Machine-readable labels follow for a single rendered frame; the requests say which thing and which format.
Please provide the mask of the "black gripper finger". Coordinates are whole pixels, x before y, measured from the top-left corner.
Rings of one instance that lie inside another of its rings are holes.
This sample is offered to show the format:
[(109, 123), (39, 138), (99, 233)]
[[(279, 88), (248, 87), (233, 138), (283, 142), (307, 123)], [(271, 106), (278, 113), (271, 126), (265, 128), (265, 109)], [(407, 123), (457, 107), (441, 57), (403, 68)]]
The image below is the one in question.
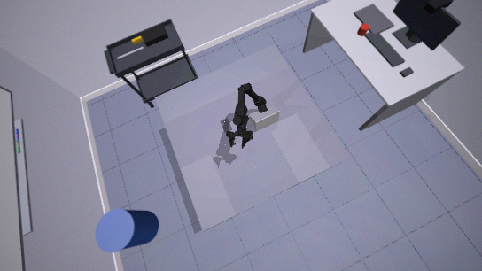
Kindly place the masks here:
[(234, 143), (234, 140), (235, 140), (236, 138), (235, 138), (235, 137), (233, 138), (233, 137), (230, 137), (230, 136), (228, 136), (228, 138), (229, 138), (230, 147), (232, 148), (233, 143)]
[(246, 144), (248, 141), (251, 141), (251, 140), (250, 140), (250, 139), (245, 139), (245, 138), (242, 139), (242, 149), (245, 147), (245, 144)]

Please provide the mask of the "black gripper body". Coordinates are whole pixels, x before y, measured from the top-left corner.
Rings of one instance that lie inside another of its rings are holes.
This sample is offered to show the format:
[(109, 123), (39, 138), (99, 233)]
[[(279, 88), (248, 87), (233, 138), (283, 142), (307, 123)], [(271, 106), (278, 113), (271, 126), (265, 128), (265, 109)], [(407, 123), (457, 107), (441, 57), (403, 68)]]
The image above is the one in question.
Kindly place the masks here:
[[(230, 136), (230, 137), (233, 137), (233, 138), (236, 137), (236, 136), (241, 136), (241, 135), (238, 135), (239, 130), (240, 130), (241, 128), (242, 128), (242, 129), (247, 129), (246, 126), (237, 125), (237, 131), (235, 131), (235, 133), (234, 133), (234, 132), (231, 132), (231, 131), (227, 131), (226, 136)], [(242, 137), (242, 136), (241, 136), (241, 137)], [(246, 139), (251, 139), (251, 140), (252, 140), (252, 139), (253, 139), (253, 136), (250, 136), (250, 138), (246, 138)]]

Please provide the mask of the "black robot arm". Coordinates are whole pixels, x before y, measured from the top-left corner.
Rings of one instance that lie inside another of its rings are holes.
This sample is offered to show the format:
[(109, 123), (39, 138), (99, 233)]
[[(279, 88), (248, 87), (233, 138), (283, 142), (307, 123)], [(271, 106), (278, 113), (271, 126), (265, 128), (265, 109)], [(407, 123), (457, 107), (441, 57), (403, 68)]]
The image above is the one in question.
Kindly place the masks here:
[[(252, 90), (252, 85), (250, 83), (241, 85), (238, 88), (238, 103), (236, 105), (235, 115), (233, 118), (233, 123), (235, 125), (246, 126), (249, 119), (248, 115), (246, 115), (248, 109), (245, 106), (245, 94), (248, 94), (253, 99), (254, 104), (258, 106), (259, 112), (263, 113), (268, 110), (266, 106), (266, 99), (262, 96), (258, 96)], [(238, 135), (242, 136), (243, 138), (250, 138), (250, 136), (253, 135), (253, 132), (241, 128)]]

